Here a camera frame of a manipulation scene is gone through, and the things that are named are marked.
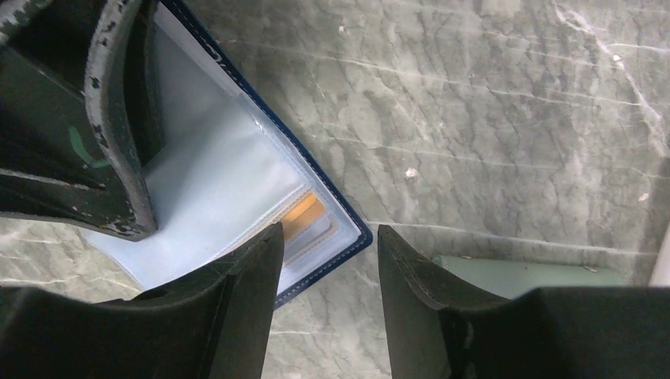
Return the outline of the orange credit card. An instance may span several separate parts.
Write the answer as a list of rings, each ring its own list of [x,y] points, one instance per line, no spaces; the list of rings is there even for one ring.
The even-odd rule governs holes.
[[[290,242],[325,214],[325,206],[315,193],[309,192],[280,220],[284,240]]]

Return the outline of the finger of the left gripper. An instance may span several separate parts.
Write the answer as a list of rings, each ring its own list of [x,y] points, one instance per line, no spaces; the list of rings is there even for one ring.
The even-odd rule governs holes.
[[[138,241],[164,145],[155,1],[1,4],[1,214]]]

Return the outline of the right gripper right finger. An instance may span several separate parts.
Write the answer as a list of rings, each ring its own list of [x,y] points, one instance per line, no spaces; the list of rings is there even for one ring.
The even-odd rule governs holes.
[[[505,299],[378,229],[395,378],[666,378],[666,287],[540,287]]]

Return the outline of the blue leather card holder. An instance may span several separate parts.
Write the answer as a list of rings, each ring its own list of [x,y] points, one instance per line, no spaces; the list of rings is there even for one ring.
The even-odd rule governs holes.
[[[325,214],[284,241],[282,306],[368,247],[371,230],[184,2],[159,2],[152,23],[167,143],[144,174],[158,229],[137,242],[84,238],[150,290],[238,248],[315,193]]]

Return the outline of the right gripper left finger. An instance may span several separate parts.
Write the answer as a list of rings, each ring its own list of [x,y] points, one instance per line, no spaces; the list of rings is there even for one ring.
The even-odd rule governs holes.
[[[283,229],[131,300],[88,303],[1,289],[4,378],[259,378]]]

